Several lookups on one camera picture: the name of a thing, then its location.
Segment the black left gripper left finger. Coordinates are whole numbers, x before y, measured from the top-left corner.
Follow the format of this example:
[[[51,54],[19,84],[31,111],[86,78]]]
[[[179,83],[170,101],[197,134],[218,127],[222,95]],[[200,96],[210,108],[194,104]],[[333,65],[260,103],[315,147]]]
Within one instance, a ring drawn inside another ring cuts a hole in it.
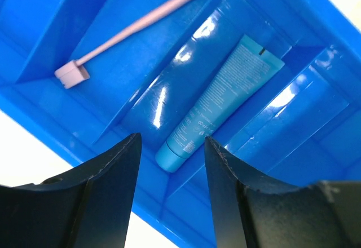
[[[40,184],[1,187],[2,247],[124,247],[142,137]]]

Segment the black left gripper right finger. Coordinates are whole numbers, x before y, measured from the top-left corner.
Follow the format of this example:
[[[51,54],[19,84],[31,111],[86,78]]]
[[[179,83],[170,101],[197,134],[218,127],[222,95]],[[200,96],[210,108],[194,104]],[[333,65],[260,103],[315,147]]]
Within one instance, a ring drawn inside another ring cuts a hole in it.
[[[205,167],[218,247],[360,246],[360,182],[291,185],[211,137]]]

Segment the blue toothpaste tube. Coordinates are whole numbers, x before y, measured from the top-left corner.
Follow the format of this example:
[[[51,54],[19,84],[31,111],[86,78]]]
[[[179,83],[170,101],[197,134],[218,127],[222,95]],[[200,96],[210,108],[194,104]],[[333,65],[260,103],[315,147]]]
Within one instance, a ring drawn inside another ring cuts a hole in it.
[[[158,165],[176,172],[191,155],[268,82],[285,63],[248,36],[243,36],[209,86],[155,155]]]

